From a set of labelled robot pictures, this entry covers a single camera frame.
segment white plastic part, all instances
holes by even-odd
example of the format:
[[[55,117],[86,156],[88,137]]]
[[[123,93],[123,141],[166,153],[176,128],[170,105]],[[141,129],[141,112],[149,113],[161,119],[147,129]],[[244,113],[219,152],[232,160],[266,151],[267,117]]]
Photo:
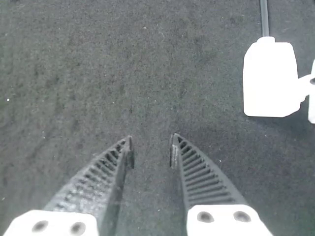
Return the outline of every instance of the white plastic part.
[[[10,224],[4,236],[98,236],[89,214],[31,210]]]
[[[188,236],[272,236],[246,205],[196,205],[187,215]]]
[[[315,91],[311,78],[298,78],[290,43],[276,42],[273,37],[258,39],[244,57],[244,113],[251,117],[286,117],[298,111],[305,97]],[[315,121],[313,99],[310,115]]]
[[[315,60],[313,62],[312,66],[312,72],[311,72],[311,79],[315,78]],[[312,124],[315,124],[315,91],[310,92],[310,98],[309,98],[309,121]]]

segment floor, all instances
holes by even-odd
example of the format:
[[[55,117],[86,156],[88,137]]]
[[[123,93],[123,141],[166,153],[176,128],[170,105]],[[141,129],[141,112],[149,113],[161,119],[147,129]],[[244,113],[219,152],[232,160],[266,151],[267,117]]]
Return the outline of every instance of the floor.
[[[315,2],[269,1],[271,34],[315,58]],[[315,234],[315,127],[243,114],[258,1],[0,0],[0,234],[130,134],[118,236],[184,235],[178,132],[216,162],[275,236]]]

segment ribbed gripper pad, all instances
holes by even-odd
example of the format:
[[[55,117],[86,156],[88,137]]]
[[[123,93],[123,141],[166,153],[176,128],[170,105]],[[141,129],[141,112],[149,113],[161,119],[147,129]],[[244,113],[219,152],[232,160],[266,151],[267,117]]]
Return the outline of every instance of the ribbed gripper pad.
[[[194,205],[246,204],[221,169],[178,134],[171,139],[170,165],[179,170],[186,213]]]
[[[128,136],[81,169],[51,199],[44,210],[88,213],[107,234],[116,225],[126,171],[134,167],[131,137]]]

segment black cable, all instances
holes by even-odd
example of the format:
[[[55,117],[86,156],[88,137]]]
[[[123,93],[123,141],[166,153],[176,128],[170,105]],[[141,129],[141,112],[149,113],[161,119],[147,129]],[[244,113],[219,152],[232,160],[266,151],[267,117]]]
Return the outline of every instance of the black cable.
[[[268,5],[267,0],[260,0],[260,14],[261,14],[261,30],[262,36],[269,36],[269,20],[268,20]]]

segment screw hole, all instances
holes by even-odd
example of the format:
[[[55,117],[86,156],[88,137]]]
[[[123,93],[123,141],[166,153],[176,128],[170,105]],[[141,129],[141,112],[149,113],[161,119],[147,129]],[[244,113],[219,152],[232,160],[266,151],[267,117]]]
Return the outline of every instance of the screw hole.
[[[251,222],[251,218],[243,211],[237,211],[234,213],[234,219],[241,222]]]
[[[214,222],[214,218],[212,217],[212,215],[210,213],[205,212],[205,211],[200,212],[197,215],[197,219],[201,222],[204,222],[204,223]]]
[[[76,235],[76,236],[82,235],[85,231],[85,224],[82,222],[77,222],[72,225],[70,231],[72,235]]]
[[[33,233],[38,233],[38,232],[43,232],[48,226],[48,221],[47,220],[42,220],[37,222],[33,228],[32,228],[32,232]]]

